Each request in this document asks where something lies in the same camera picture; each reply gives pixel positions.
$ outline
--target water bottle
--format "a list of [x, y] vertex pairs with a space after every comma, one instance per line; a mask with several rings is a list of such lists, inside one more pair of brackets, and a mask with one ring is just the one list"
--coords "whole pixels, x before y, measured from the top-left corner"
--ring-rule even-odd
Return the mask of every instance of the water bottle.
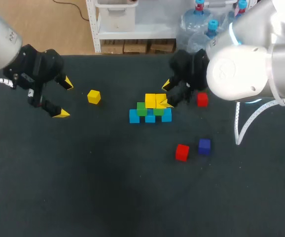
[[239, 0], [238, 6], [239, 6], [239, 12], [236, 15], [236, 19], [241, 17], [246, 12], [246, 8], [248, 6], [248, 3], [245, 0]]
[[190, 9], [182, 15], [177, 33], [178, 49], [186, 50], [188, 40], [194, 32], [208, 25], [211, 14], [204, 9], [204, 2], [205, 0], [196, 0], [195, 10]]
[[248, 6], [248, 3], [246, 0], [239, 0], [239, 2], [238, 2], [238, 9], [239, 9], [238, 13], [236, 14], [235, 10], [230, 11], [228, 13], [226, 20], [224, 21], [224, 23], [220, 27], [220, 30], [224, 31], [225, 29], [227, 29], [229, 27], [230, 23], [236, 21], [239, 17], [241, 17], [246, 12], [247, 6]]
[[218, 34], [218, 21], [210, 20], [208, 23], [208, 28], [203, 30], [198, 30], [189, 39], [186, 51], [189, 53], [196, 53], [200, 49], [206, 49], [206, 44], [215, 38]]

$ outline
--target red cube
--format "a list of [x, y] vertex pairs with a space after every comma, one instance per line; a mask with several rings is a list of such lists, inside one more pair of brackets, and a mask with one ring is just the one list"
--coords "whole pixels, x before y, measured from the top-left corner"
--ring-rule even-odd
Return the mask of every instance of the red cube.
[[179, 161], [186, 162], [189, 149], [190, 148], [188, 146], [178, 144], [178, 148], [176, 151], [176, 159]]
[[197, 94], [197, 106], [198, 107], [208, 106], [208, 96], [205, 92], [200, 92]]

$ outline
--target shelf leg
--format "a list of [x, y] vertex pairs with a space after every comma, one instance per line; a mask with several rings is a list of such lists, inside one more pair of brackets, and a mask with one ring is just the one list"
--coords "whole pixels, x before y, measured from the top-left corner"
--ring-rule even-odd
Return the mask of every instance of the shelf leg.
[[86, 0], [86, 3], [88, 8], [88, 15], [92, 32], [94, 50], [96, 53], [101, 53], [101, 43], [99, 39], [99, 24], [96, 16], [95, 0]]

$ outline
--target yellow cube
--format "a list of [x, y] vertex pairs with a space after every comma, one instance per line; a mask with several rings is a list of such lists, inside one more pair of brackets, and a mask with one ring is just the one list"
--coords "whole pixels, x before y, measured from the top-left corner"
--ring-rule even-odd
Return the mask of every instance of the yellow cube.
[[156, 108], [156, 94], [146, 94], [145, 97], [145, 106], [147, 109]]
[[89, 103], [97, 105], [100, 100], [101, 100], [100, 92], [97, 90], [90, 90], [88, 94]]
[[160, 105], [160, 103], [167, 99], [166, 94], [156, 94], [156, 108], [157, 109], [165, 109], [166, 106]]

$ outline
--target green cube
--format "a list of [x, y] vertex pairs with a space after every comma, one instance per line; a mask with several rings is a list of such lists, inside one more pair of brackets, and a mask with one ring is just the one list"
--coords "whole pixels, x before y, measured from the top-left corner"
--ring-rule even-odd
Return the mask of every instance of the green cube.
[[153, 115], [163, 116], [164, 115], [164, 109], [153, 109]]
[[137, 115], [147, 116], [147, 109], [144, 102], [137, 102]]

